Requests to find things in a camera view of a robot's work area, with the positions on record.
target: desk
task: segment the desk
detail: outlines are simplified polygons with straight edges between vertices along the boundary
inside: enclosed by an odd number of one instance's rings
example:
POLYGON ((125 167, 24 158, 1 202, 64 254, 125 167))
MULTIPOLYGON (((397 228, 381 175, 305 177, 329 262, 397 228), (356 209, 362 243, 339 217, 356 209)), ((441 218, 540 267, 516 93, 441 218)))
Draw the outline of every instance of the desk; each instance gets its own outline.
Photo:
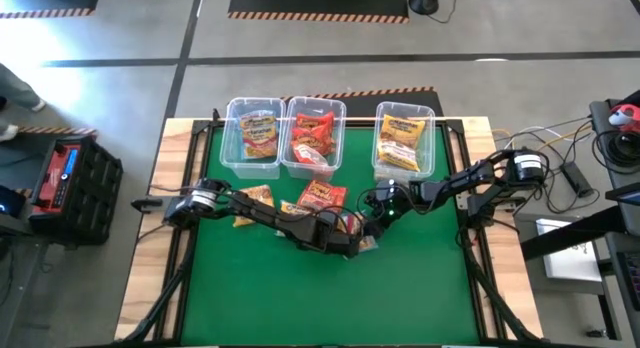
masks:
MULTIPOLYGON (((482 159, 496 150, 489 120, 486 117, 449 117, 447 119, 462 121, 466 137, 464 143, 466 143, 472 162, 482 159)), ((170 119, 167 121, 153 172, 152 185, 167 188, 181 186, 193 124, 194 119, 170 119)), ((461 170, 463 158, 458 148, 459 143, 461 142, 457 142, 457 138, 452 135, 456 168, 461 170)), ((195 169, 191 174, 193 179, 198 176, 203 151, 204 142, 199 142, 196 147, 195 169)), ((154 189, 150 189, 149 193, 166 195, 166 192, 154 189)), ((498 213, 496 218, 513 223, 511 216, 506 213, 498 213)), ((162 214, 159 212, 146 215, 142 220, 140 234, 160 225, 161 219, 162 214)), ((172 234, 171 229, 163 229, 146 237, 138 244, 122 303, 115 334, 116 339, 124 338, 132 332, 158 298, 162 288, 172 234)), ((185 231, 181 234, 188 235, 188 232, 185 231)), ((542 336, 538 313, 516 233, 496 225, 489 227, 486 234, 494 275, 501 295, 525 326, 532 333, 542 336)), ((163 336, 170 336, 174 327, 178 295, 179 292, 176 292, 169 304, 163 336)), ((497 331, 490 303, 487 298, 484 298, 482 302, 487 335, 496 337, 497 331)))

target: green mat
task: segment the green mat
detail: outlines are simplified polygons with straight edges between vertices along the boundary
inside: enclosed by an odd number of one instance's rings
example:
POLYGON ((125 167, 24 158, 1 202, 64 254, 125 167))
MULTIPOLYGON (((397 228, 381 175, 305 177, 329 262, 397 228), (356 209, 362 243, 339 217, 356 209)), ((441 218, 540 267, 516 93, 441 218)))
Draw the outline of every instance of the green mat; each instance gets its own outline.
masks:
MULTIPOLYGON (((448 175, 442 131, 433 179, 448 175)), ((331 184, 349 188, 346 206, 375 186, 373 129, 347 128, 342 167, 331 184)), ((269 184, 296 202, 308 184, 240 180, 219 162, 214 135, 208 176, 234 189, 269 184)), ((477 331, 454 202, 427 215, 405 215, 379 249, 352 260, 303 252, 273 230, 202 220, 182 334, 183 345, 474 344, 477 331)))

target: black and orange striped tape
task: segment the black and orange striped tape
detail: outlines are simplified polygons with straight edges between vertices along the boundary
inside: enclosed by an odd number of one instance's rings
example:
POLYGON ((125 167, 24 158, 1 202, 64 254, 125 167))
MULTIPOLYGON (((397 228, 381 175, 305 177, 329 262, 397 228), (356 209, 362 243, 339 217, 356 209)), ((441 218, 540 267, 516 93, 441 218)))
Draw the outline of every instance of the black and orange striped tape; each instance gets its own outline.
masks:
POLYGON ((0 12, 0 19, 83 17, 93 14, 90 8, 43 9, 26 12, 0 12))
POLYGON ((20 188, 20 189, 14 189, 13 191, 20 194, 21 196, 25 196, 26 198, 31 198, 31 193, 33 192, 33 189, 20 188))
POLYGON ((229 12, 231 19, 297 20, 314 22, 409 23, 409 17, 377 14, 325 14, 284 12, 229 12))
MULTIPOLYGON (((349 93, 328 93, 328 94, 316 94, 310 95, 311 98, 323 98, 323 99, 339 99, 350 97, 365 97, 382 94, 403 94, 403 93, 416 93, 416 92, 434 92, 433 87, 413 87, 413 88, 398 88, 398 89, 376 89, 362 92, 349 92, 349 93)), ((287 101, 293 98, 293 96, 286 96, 280 99, 287 101)))
POLYGON ((20 127, 20 133, 31 134, 91 134, 95 135, 96 130, 92 128, 59 128, 59 127, 20 127))

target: clear plastic bin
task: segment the clear plastic bin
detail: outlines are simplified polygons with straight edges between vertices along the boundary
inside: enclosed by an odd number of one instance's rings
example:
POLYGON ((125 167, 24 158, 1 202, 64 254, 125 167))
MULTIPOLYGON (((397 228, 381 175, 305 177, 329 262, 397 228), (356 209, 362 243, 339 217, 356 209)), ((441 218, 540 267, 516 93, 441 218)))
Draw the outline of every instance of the clear plastic bin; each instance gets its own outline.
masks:
POLYGON ((342 165, 342 146, 344 144, 344 129, 347 116, 347 106, 337 100, 317 99, 307 97, 294 97, 289 101, 289 109, 284 128, 284 139, 280 147, 280 160, 293 178, 315 179, 329 182, 333 178, 333 173, 342 165), (291 131, 296 125, 298 113, 309 116, 321 117, 329 112, 333 112, 333 140, 335 141, 335 151, 325 156, 329 165, 318 166, 314 164, 298 163, 291 141, 293 135, 291 131))
POLYGON ((280 178, 280 148, 282 147, 282 117, 284 101, 277 98, 236 98, 227 105, 227 119, 222 134, 220 162, 231 168, 240 179, 280 178), (259 110, 268 110, 276 116, 278 130, 278 154, 274 157, 245 159, 242 157, 244 144, 240 116, 259 110))
POLYGON ((410 180, 425 179, 433 174, 435 168, 435 113, 433 109, 412 104, 382 102, 376 112, 376 131, 373 140, 373 154, 371 163, 376 180, 395 179, 406 183, 410 180), (378 159, 378 138, 384 122, 384 115, 404 119, 425 121, 425 127, 416 147, 416 161, 420 172, 414 172, 401 167, 382 162, 378 159))

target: gray floor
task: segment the gray floor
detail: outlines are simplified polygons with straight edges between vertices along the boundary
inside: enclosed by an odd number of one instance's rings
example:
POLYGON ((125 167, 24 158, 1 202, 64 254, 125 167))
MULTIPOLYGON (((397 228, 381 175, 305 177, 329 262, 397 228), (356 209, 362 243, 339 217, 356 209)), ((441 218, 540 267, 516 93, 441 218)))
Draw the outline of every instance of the gray floor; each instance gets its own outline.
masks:
MULTIPOLYGON (((448 25, 416 16, 408 25, 228 20, 228 1, 202 0, 190 57, 640 50, 640 15, 628 0, 458 0, 448 25)), ((144 194, 149 181, 175 64, 184 64, 178 58, 192 4, 100 0, 91 17, 0 20, 2 41, 8 42, 0 44, 0 59, 51 103, 37 115, 10 107, 2 117, 25 125, 96 128, 99 142, 122 158, 126 172, 109 242, 50 250, 47 260, 54 270, 38 275, 13 346, 88 345, 113 337, 140 221, 128 203, 144 194), (82 66, 81 60, 150 58, 175 61, 155 67, 39 67, 44 61, 80 60, 75 64, 82 66)), ((451 0, 442 0, 439 15, 450 6, 451 0)), ((213 108, 224 112, 237 96, 430 85, 445 114, 489 116, 494 128, 515 132, 586 116, 591 101, 629 94, 638 88, 639 68, 640 59, 189 66, 175 115, 209 117, 213 108)), ((558 148, 564 151, 568 143, 558 148)), ((588 143, 578 145, 577 162, 594 187, 610 188, 588 143)), ((555 201, 562 205, 569 198, 568 186, 559 182, 555 201)), ((587 215, 608 204, 600 200, 572 214, 587 215)), ((525 211, 547 213, 542 202, 525 211)), ((535 295, 545 336, 553 341, 633 346, 620 304, 624 340, 610 342, 583 337, 588 327, 602 327, 594 297, 535 295)))

